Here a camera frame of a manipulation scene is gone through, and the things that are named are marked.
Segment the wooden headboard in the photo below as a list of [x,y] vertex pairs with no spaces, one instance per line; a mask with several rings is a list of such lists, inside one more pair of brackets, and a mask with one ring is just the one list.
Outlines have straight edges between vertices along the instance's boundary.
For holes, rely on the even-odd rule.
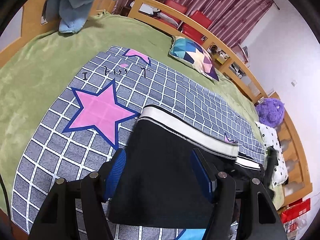
[[[21,36],[9,44],[6,48],[0,51],[0,67],[2,67],[19,49],[21,49],[27,42],[36,37],[39,34],[46,33],[48,31],[57,30],[59,25],[59,19],[55,19],[46,24],[41,24],[41,17],[43,6],[46,0],[28,0],[23,5],[22,23],[21,23]],[[220,67],[220,72],[228,75],[232,81],[237,85],[240,91],[249,98],[253,103],[256,103],[261,98],[267,98],[266,92],[263,90],[262,86],[259,84],[257,79],[253,76],[251,71],[246,67],[246,65],[236,56],[236,54],[226,46],[221,40],[219,40],[215,35],[209,32],[207,29],[199,25],[194,20],[190,19],[186,15],[170,8],[163,3],[155,0],[135,0],[135,3],[130,10],[128,17],[145,22],[165,33],[170,35],[185,36],[178,30],[157,21],[154,18],[146,16],[139,12],[140,6],[145,3],[153,7],[159,8],[160,10],[180,19],[189,26],[195,28],[197,31],[201,32],[207,39],[205,40],[203,47],[208,49],[211,45],[215,44],[224,52],[226,52],[230,58],[228,58]],[[115,1],[112,0],[95,0],[93,2],[92,9],[89,15],[96,15],[103,10],[111,12],[114,8]],[[251,89],[245,85],[241,79],[239,79],[230,69],[230,65],[235,62],[240,66],[242,71],[251,79],[252,83],[259,90],[259,95],[255,96]],[[299,160],[299,164],[296,165],[295,169],[289,173],[289,183],[292,182],[303,182],[304,186],[297,192],[285,197],[285,205],[304,197],[312,191],[312,184],[310,182],[310,176],[308,172],[308,165],[306,157],[302,148],[301,141],[295,130],[295,127],[287,114],[285,113],[284,122],[282,124],[282,129],[279,133],[280,140],[282,139],[292,139],[289,145],[289,149],[284,152],[286,160]]]
[[[270,97],[280,99],[277,93],[273,93]],[[289,187],[291,183],[300,184],[301,188],[292,194],[285,196],[283,206],[286,206],[312,192],[312,183],[310,182],[309,169],[306,155],[304,153],[302,143],[293,122],[287,111],[284,113],[284,120],[281,123],[281,130],[278,132],[279,140],[287,140],[289,147],[283,152],[286,161],[293,160],[296,163],[294,169],[289,172]]]

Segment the green blanket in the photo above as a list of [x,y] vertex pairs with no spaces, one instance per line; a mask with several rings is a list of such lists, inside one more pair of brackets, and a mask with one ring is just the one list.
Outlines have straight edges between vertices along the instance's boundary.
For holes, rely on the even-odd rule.
[[[103,13],[78,34],[34,38],[0,70],[0,173],[9,199],[22,153],[48,108],[85,63],[112,45],[135,49],[220,94],[262,141],[254,105],[231,81],[218,73],[220,82],[213,82],[170,57],[171,37],[137,20]],[[0,208],[6,210],[3,194]]]

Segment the metal screw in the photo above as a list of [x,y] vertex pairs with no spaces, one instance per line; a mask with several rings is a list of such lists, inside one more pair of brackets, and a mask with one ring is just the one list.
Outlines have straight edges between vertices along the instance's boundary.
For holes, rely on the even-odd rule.
[[252,182],[253,182],[254,184],[256,184],[256,185],[259,185],[260,180],[258,180],[257,178],[253,178],[253,179],[252,179]]
[[60,185],[60,184],[64,183],[64,178],[57,179],[56,182],[57,182],[57,184]]
[[90,176],[90,178],[94,179],[94,178],[96,178],[96,177],[99,176],[99,173],[97,173],[96,171],[94,171],[94,172],[91,172],[89,176]]
[[218,176],[220,177],[220,178],[226,178],[227,177],[227,174],[224,172],[224,171],[220,171],[219,173],[218,173]]

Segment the white wall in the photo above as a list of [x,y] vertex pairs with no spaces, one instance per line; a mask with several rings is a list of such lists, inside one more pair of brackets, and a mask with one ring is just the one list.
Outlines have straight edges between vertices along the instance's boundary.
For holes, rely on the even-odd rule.
[[15,14],[0,37],[0,51],[21,36],[22,7]]
[[[248,46],[250,70],[266,92],[278,93],[298,131],[313,183],[308,197],[312,197],[320,192],[320,44],[288,0],[274,1],[280,11],[273,5],[242,45]],[[318,200],[311,198],[308,224],[318,212]]]

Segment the grid pattern fabric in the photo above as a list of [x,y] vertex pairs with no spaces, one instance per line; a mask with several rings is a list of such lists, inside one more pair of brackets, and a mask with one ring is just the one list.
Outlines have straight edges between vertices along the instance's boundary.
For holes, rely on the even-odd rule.
[[[97,93],[113,79],[119,103],[141,112],[156,104],[183,118],[202,132],[224,140],[238,139],[240,151],[262,163],[263,146],[248,122],[217,94],[150,59],[123,56],[128,49],[111,47],[90,60],[45,114],[20,160],[12,193],[14,221],[27,233],[56,179],[82,179],[109,161],[113,149],[95,130],[62,133],[79,104],[71,87]],[[119,146],[124,148],[137,119],[118,125]],[[77,202],[81,239],[86,239],[81,202]],[[180,229],[129,227],[110,223],[116,240],[174,239]]]

